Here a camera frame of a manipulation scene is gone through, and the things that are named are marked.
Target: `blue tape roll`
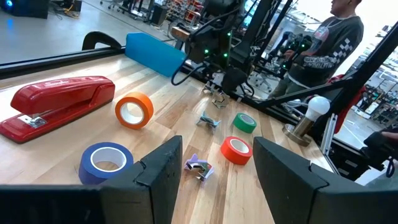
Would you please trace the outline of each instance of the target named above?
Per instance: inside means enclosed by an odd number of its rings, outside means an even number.
[[[96,167],[97,162],[113,162],[116,170],[103,170]],[[79,178],[82,184],[100,184],[118,175],[134,163],[131,152],[124,146],[113,142],[101,142],[86,149],[81,156]]]

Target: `black panel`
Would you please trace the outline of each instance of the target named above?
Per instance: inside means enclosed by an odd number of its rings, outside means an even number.
[[[310,172],[310,161],[262,137],[254,138],[253,156],[275,223],[308,222],[314,192],[328,185]]]
[[[0,223],[104,223],[100,187],[0,186]]]
[[[0,185],[0,223],[171,223],[182,170],[182,137],[95,185]]]
[[[181,178],[182,137],[174,136],[142,158],[141,163],[146,166],[145,175],[136,181],[150,187],[154,223],[171,223]]]
[[[330,183],[317,192],[311,224],[397,223],[398,191],[372,190],[314,164],[311,170]]]

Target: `small metal part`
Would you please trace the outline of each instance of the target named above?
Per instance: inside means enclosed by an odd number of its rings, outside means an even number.
[[[184,169],[197,169],[199,174],[197,178],[201,181],[205,181],[212,173],[214,173],[214,167],[207,161],[199,160],[198,155],[196,154],[192,155],[192,158],[185,162]]]
[[[216,105],[218,109],[222,109],[228,106],[229,96],[224,93],[215,94],[215,99],[213,100],[213,104]]]
[[[210,85],[210,82],[207,82],[206,85],[203,87],[202,92],[213,94],[216,91],[214,89],[214,86],[214,84]]]
[[[211,127],[213,133],[215,132],[217,126],[221,123],[221,121],[214,121],[213,119],[209,118],[205,112],[203,112],[197,122],[197,125],[201,122],[205,122],[208,126]]]
[[[26,124],[30,125],[33,128],[38,128],[47,123],[43,118],[38,116],[36,116],[35,118],[31,118],[30,116],[22,115],[18,117],[18,119],[20,119],[21,121],[25,122]]]

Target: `metal clip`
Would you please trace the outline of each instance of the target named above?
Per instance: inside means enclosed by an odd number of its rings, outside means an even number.
[[[213,130],[213,133],[217,128],[217,126],[221,123],[221,121],[214,121],[213,119],[209,118],[205,112],[201,114],[200,119],[197,122],[197,125],[200,124],[201,122],[205,122],[207,125],[209,125]]]
[[[229,96],[225,93],[217,93],[215,94],[215,99],[213,100],[213,104],[216,105],[218,109],[222,109],[228,106]]]
[[[203,89],[201,90],[203,93],[207,94],[207,93],[211,93],[213,94],[216,90],[214,89],[215,85],[212,84],[210,85],[210,82],[207,81],[206,85],[203,87]]]
[[[199,176],[197,178],[201,181],[205,181],[214,172],[214,167],[207,163],[207,161],[199,160],[196,154],[192,155],[192,158],[185,162],[184,169],[198,169]]]

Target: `lamp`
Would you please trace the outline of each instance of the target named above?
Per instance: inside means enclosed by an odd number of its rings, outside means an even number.
[[[298,122],[296,127],[291,124],[285,124],[283,132],[291,140],[301,146],[308,146],[311,139],[305,134],[312,127],[312,124],[322,115],[326,114],[330,109],[328,99],[322,96],[316,96],[308,103],[308,110],[305,116]]]

